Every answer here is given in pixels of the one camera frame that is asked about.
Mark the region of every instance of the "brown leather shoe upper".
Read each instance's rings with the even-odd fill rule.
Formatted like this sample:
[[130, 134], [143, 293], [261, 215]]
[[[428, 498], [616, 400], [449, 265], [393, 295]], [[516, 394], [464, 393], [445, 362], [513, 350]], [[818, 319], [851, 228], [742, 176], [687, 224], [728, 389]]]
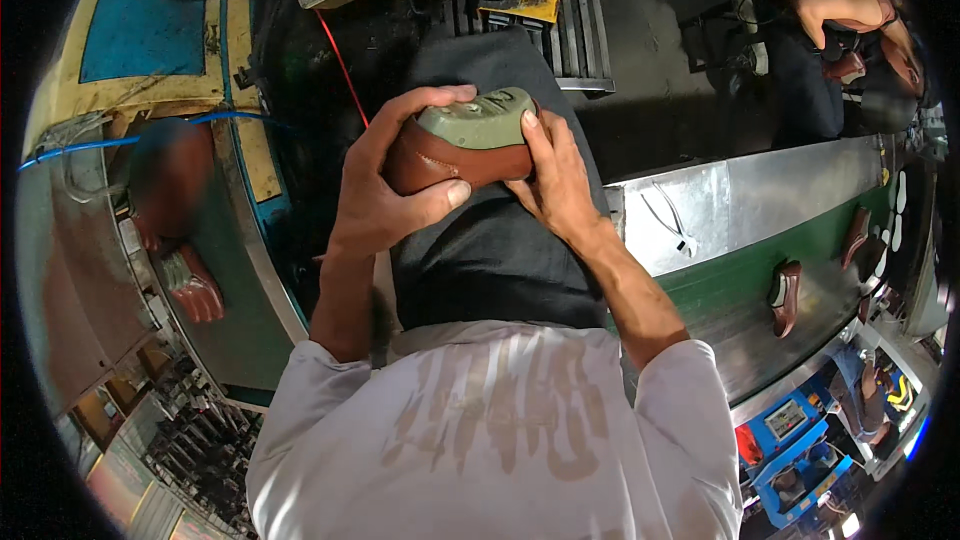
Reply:
[[409, 197], [438, 182], [460, 178], [474, 190], [497, 181], [522, 180], [533, 171], [530, 148], [512, 144], [477, 150], [454, 146], [421, 127], [403, 123], [380, 174], [395, 193]]
[[849, 228], [846, 229], [846, 235], [844, 236], [843, 248], [840, 251], [841, 270], [846, 270], [850, 266], [854, 253], [867, 241], [867, 226], [869, 224], [870, 210], [858, 207], [853, 213], [853, 219], [850, 220]]
[[783, 276], [786, 282], [786, 294], [783, 304], [773, 306], [774, 334], [777, 338], [786, 338], [797, 323], [797, 300], [800, 293], [800, 274], [803, 268], [798, 260], [783, 263], [774, 269], [774, 276]]

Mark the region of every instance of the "black cloth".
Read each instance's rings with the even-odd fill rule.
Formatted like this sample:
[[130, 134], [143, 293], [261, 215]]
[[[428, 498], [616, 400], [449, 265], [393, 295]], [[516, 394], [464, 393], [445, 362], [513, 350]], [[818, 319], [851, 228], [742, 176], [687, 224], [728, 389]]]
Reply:
[[[480, 94], [517, 86], [563, 116], [586, 165], [593, 204], [609, 213], [594, 156], [576, 114], [521, 28], [429, 38], [409, 87], [475, 84]], [[570, 247], [527, 212], [501, 183], [477, 188], [443, 221], [390, 251], [397, 315], [404, 329], [452, 321], [536, 321], [604, 327], [606, 303]]]

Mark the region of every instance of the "worker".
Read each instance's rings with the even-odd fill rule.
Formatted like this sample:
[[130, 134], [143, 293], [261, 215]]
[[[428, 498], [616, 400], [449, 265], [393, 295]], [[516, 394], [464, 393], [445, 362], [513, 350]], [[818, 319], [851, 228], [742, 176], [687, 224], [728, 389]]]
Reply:
[[848, 84], [864, 92], [870, 133], [903, 131], [918, 102], [936, 102], [893, 0], [757, 0], [756, 8], [781, 103], [775, 148], [839, 137]]
[[885, 460], [900, 443], [897, 427], [886, 420], [884, 413], [886, 394], [893, 390], [889, 375], [874, 365], [870, 353], [865, 362], [850, 344], [843, 345], [832, 359], [837, 371], [828, 390], [843, 410], [850, 434], [870, 444], [873, 452]]
[[[737, 538], [737, 442], [714, 353], [603, 211], [580, 125], [526, 32], [445, 39], [413, 69], [417, 83], [452, 71], [482, 92], [527, 89], [542, 117], [521, 117], [534, 178], [400, 197], [380, 177], [401, 124], [473, 99], [463, 83], [393, 98], [348, 150], [310, 339], [249, 463], [258, 533]], [[391, 249], [405, 331], [398, 359], [372, 372], [375, 255]], [[621, 348], [640, 370], [632, 408]]]

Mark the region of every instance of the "fingernail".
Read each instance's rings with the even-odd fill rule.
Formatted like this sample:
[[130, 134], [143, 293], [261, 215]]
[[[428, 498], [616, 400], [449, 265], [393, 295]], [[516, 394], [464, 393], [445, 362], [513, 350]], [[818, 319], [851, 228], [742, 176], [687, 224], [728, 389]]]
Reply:
[[446, 191], [446, 197], [450, 201], [450, 206], [456, 209], [471, 197], [471, 185], [459, 180]]

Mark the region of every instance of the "conveyor belt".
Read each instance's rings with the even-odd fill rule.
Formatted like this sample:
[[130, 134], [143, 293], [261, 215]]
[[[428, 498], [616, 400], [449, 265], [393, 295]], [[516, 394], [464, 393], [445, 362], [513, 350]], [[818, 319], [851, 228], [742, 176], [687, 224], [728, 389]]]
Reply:
[[[830, 340], [858, 304], [854, 270], [837, 257], [858, 205], [885, 223], [888, 188], [878, 187], [761, 242], [656, 278], [677, 305], [693, 338], [710, 344], [731, 406], [762, 390]], [[803, 265], [797, 325], [784, 339], [773, 333], [766, 296], [783, 259]], [[633, 400], [636, 373], [624, 359]]]

